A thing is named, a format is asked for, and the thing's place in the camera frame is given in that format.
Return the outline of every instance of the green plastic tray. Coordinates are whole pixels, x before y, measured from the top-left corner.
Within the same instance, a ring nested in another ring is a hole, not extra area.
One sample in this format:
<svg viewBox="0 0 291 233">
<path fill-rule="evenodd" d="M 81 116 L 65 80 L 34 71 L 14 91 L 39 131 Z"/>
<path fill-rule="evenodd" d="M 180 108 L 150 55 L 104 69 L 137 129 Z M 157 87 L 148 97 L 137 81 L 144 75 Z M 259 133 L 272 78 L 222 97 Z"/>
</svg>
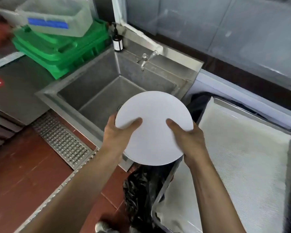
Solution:
<svg viewBox="0 0 291 233">
<path fill-rule="evenodd" d="M 14 39 L 32 53 L 49 61 L 58 61 L 74 55 L 106 33 L 106 22 L 94 20 L 86 34 L 80 38 L 35 32 L 29 26 L 24 26 L 14 31 Z"/>
<path fill-rule="evenodd" d="M 108 33 L 105 32 L 105 34 L 100 36 L 99 39 L 90 42 L 78 51 L 75 51 L 74 54 L 67 55 L 66 58 L 57 61 L 50 61 L 32 52 L 17 38 L 13 38 L 12 42 L 14 43 L 17 50 L 23 52 L 35 62 L 42 65 L 52 74 L 55 79 L 58 79 L 64 74 L 82 66 L 85 62 L 93 59 L 102 51 L 104 51 L 110 43 L 110 37 Z"/>
</svg>

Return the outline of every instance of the forearm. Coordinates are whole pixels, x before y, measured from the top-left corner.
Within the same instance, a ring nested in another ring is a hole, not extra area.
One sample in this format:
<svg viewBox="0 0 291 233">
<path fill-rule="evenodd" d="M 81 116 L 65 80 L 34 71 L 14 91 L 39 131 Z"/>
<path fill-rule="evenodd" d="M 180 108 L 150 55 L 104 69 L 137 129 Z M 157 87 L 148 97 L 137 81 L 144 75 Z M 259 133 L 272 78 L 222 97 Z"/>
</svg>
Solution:
<svg viewBox="0 0 291 233">
<path fill-rule="evenodd" d="M 79 232 L 118 165 L 117 157 L 101 149 L 22 232 Z"/>
<path fill-rule="evenodd" d="M 190 170 L 203 232 L 245 233 L 229 194 L 208 154 L 193 162 Z"/>
</svg>

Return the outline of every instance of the blue label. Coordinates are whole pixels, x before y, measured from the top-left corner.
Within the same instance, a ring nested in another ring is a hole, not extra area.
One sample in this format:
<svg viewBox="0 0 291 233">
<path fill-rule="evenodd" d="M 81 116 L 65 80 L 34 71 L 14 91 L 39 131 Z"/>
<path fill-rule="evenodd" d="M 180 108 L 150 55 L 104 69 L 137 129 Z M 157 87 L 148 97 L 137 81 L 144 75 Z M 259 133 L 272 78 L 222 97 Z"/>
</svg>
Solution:
<svg viewBox="0 0 291 233">
<path fill-rule="evenodd" d="M 68 24 L 62 21 L 28 18 L 28 23 L 31 25 L 36 25 L 36 26 L 68 29 Z"/>
</svg>

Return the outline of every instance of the stainless steel tray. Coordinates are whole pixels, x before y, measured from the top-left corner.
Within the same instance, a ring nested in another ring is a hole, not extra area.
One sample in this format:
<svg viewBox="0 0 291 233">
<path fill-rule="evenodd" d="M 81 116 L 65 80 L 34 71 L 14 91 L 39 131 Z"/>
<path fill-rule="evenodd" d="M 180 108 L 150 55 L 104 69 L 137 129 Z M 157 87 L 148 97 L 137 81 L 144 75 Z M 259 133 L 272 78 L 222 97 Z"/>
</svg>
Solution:
<svg viewBox="0 0 291 233">
<path fill-rule="evenodd" d="M 240 107 L 238 107 L 238 106 L 236 106 L 236 105 L 234 105 L 234 104 L 232 104 L 232 103 L 230 103 L 228 101 L 225 101 L 225 100 L 223 100 L 221 98 L 214 98 L 214 103 L 218 104 L 220 106 L 223 106 L 223 107 L 225 107 L 227 109 L 230 109 L 230 110 L 232 110 L 234 112 L 237 112 L 237 113 L 239 113 L 241 115 L 244 115 L 244 116 L 246 116 L 246 117 L 248 117 L 248 118 L 250 118 L 252 120 L 255 120 L 255 121 L 260 122 L 262 124 L 265 124 L 265 125 L 267 125 L 269 127 L 277 129 L 277 130 L 279 130 L 279 131 L 281 131 L 283 133 L 291 135 L 291 131 L 289 131 L 289 130 L 287 130 L 287 129 L 279 126 L 279 125 L 276 125 L 276 124 L 274 124 L 274 123 L 272 123 L 270 121 L 266 121 L 264 118 L 259 117 L 259 116 L 255 115 L 255 114 L 252 114 L 252 113 L 246 111 L 245 109 L 240 108 Z M 199 117 L 199 119 L 197 121 L 197 124 L 199 124 L 199 122 L 200 122 L 200 120 L 201 120 L 201 118 L 202 118 L 202 116 L 204 114 L 204 111 L 200 115 L 200 117 Z M 289 144 L 288 155 L 291 156 L 291 141 L 290 141 L 290 144 Z M 155 202 L 154 202 L 154 204 L 152 206 L 152 209 L 151 209 L 151 217 L 152 217 L 153 221 L 155 222 L 155 224 L 157 224 L 162 230 L 164 230 L 167 233 L 173 233 L 173 232 L 169 228 L 167 228 L 167 227 L 165 227 L 165 226 L 163 226 L 161 224 L 160 220 L 156 217 L 156 209 L 157 209 L 157 206 L 158 206 L 159 202 L 162 200 L 162 198 L 164 196 L 164 193 L 166 192 L 166 190 L 168 188 L 168 185 L 172 181 L 173 176 L 174 176 L 174 174 L 175 174 L 180 162 L 182 161 L 182 158 L 183 157 L 179 158 L 175 162 L 175 164 L 174 164 L 173 168 L 171 169 L 166 181 L 164 182 L 164 184 L 163 184 L 158 196 L 156 197 L 156 200 L 155 200 Z M 287 178 L 286 179 L 287 180 L 291 180 L 291 170 L 289 170 L 289 169 L 287 169 Z M 287 190 L 288 191 L 286 193 L 286 198 L 285 198 L 285 214 L 287 215 L 287 213 L 288 213 L 288 209 L 287 209 L 288 208 L 288 201 L 289 201 L 289 196 L 290 196 L 290 191 L 291 191 L 291 181 L 287 182 L 286 186 L 287 186 Z"/>
</svg>

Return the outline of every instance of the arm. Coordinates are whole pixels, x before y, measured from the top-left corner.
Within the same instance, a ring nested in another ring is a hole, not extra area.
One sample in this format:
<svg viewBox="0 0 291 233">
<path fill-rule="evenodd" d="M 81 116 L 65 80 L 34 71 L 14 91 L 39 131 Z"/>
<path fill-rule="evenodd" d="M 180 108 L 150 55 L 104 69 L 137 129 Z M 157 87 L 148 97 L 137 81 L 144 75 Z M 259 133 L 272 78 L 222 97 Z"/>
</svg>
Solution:
<svg viewBox="0 0 291 233">
<path fill-rule="evenodd" d="M 115 117 L 105 127 L 102 147 L 96 156 L 70 180 L 21 232 L 77 233 L 116 166 L 122 159 L 132 133 L 141 125 L 137 119 L 128 128 L 115 126 Z"/>
<path fill-rule="evenodd" d="M 194 123 L 184 131 L 171 119 L 167 125 L 174 132 L 184 161 L 190 168 L 195 187 L 203 232 L 245 233 L 234 205 L 208 155 L 203 131 Z"/>
</svg>

